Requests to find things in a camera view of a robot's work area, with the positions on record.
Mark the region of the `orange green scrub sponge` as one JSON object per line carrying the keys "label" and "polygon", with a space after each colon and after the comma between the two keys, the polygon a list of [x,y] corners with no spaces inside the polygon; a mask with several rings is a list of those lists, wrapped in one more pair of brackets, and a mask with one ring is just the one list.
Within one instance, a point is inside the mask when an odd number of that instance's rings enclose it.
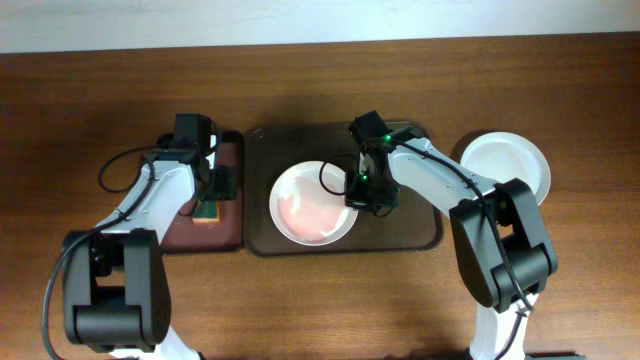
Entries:
{"label": "orange green scrub sponge", "polygon": [[219,204],[216,200],[199,201],[191,214],[195,224],[214,224],[220,222]]}

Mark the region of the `white plate small red stain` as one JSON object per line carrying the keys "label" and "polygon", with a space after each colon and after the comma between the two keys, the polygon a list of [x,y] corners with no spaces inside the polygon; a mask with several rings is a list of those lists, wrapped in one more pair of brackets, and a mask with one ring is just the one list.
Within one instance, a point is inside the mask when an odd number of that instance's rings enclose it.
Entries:
{"label": "white plate small red stain", "polygon": [[305,161],[289,167],[269,194],[276,228],[304,246],[324,246],[345,237],[358,212],[345,205],[346,172],[334,164]]}

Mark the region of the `grey-white plate with sauce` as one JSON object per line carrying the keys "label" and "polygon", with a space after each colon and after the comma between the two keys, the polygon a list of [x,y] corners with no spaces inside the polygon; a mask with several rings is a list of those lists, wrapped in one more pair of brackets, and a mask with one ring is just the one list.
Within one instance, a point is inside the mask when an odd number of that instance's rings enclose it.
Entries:
{"label": "grey-white plate with sauce", "polygon": [[550,192],[551,170],[541,150],[528,139],[509,132],[490,132],[474,139],[460,164],[485,178],[506,183],[524,181],[541,205]]}

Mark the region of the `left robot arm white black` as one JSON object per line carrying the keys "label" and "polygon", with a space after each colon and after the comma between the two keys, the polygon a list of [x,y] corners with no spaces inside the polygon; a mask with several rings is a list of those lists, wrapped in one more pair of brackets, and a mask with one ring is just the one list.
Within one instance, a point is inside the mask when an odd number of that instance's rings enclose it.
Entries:
{"label": "left robot arm white black", "polygon": [[211,223],[237,196],[233,172],[214,166],[219,127],[179,114],[167,138],[142,148],[124,200],[95,228],[70,232],[46,291],[63,279],[68,340],[117,359],[199,359],[171,327],[161,242],[174,218]]}

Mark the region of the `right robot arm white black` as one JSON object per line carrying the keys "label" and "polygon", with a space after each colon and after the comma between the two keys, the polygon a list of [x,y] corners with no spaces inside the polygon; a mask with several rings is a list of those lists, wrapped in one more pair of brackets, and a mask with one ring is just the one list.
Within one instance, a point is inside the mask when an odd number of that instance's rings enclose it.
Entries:
{"label": "right robot arm white black", "polygon": [[530,187],[520,179],[482,177],[436,150],[421,132],[390,129],[375,111],[355,118],[349,132],[358,151],[346,175],[346,206],[384,217],[407,187],[446,215],[459,273],[478,304],[466,358],[525,358],[533,305],[558,269]]}

